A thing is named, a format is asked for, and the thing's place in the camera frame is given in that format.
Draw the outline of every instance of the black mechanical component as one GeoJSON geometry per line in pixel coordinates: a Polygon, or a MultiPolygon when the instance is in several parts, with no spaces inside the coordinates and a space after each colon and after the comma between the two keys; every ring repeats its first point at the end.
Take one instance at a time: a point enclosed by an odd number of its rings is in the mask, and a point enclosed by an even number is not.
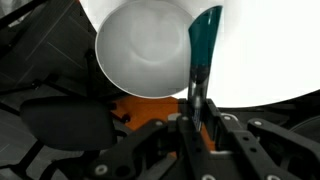
{"type": "Polygon", "coordinates": [[[216,151],[210,152],[191,120],[187,101],[181,99],[179,106],[180,113],[170,115],[167,123],[150,120],[88,164],[83,179],[143,179],[142,172],[171,152],[176,160],[158,179],[320,179],[316,142],[263,119],[252,119],[247,130],[209,99],[204,124],[216,144],[216,151]]]}

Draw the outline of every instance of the white bowl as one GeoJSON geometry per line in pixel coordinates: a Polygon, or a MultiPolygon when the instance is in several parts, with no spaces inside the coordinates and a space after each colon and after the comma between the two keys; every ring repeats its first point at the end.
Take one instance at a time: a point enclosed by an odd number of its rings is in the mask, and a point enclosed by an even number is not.
{"type": "Polygon", "coordinates": [[[165,1],[133,1],[114,10],[96,38],[98,63],[117,87],[163,98],[188,86],[193,17],[165,1]]]}

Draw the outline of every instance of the screw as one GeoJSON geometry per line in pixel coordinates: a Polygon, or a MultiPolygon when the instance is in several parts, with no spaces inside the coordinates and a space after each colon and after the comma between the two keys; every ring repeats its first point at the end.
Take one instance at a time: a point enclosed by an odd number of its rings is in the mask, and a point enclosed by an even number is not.
{"type": "Polygon", "coordinates": [[[162,125],[163,125],[163,122],[157,121],[157,122],[156,122],[156,125],[157,125],[157,126],[162,126],[162,125]]]}
{"type": "Polygon", "coordinates": [[[267,180],[281,180],[281,179],[278,176],[269,175],[269,176],[267,176],[267,180]]]}
{"type": "Polygon", "coordinates": [[[188,120],[189,120],[189,118],[188,118],[187,116],[183,116],[183,117],[182,117],[182,120],[184,120],[184,121],[188,121],[188,120]]]}
{"type": "Polygon", "coordinates": [[[202,176],[201,180],[216,180],[216,178],[214,178],[210,174],[206,174],[202,176]]]}
{"type": "Polygon", "coordinates": [[[224,116],[224,119],[229,121],[229,120],[231,120],[231,117],[230,116],[224,116]]]}
{"type": "Polygon", "coordinates": [[[260,121],[255,121],[254,124],[257,125],[257,126],[261,126],[261,125],[262,125],[262,122],[260,122],[260,121]]]}
{"type": "Polygon", "coordinates": [[[104,164],[101,164],[99,166],[96,167],[95,169],[95,173],[98,176],[104,175],[108,172],[108,167],[104,164]]]}

